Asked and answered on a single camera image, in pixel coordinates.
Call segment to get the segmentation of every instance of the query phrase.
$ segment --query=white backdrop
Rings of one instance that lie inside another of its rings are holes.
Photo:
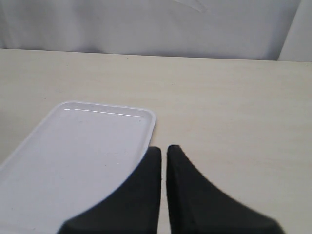
[[[0,0],[0,47],[277,60],[300,0]]]

